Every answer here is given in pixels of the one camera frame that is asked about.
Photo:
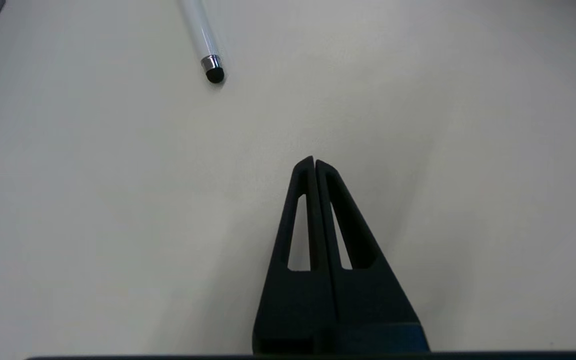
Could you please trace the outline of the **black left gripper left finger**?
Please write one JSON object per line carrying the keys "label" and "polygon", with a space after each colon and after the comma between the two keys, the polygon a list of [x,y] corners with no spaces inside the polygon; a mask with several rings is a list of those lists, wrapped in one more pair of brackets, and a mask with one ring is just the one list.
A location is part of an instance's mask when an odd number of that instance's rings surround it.
{"label": "black left gripper left finger", "polygon": [[[298,201],[305,198],[310,269],[289,267]],[[252,333],[256,355],[312,355],[336,323],[322,205],[312,156],[291,173]]]}

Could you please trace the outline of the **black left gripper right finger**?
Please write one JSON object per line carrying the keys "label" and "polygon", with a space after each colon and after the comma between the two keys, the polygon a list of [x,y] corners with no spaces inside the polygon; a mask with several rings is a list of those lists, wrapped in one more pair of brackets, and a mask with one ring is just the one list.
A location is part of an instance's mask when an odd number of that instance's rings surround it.
{"label": "black left gripper right finger", "polygon": [[317,160],[335,322],[317,339],[329,354],[430,351],[425,331],[340,173]]}

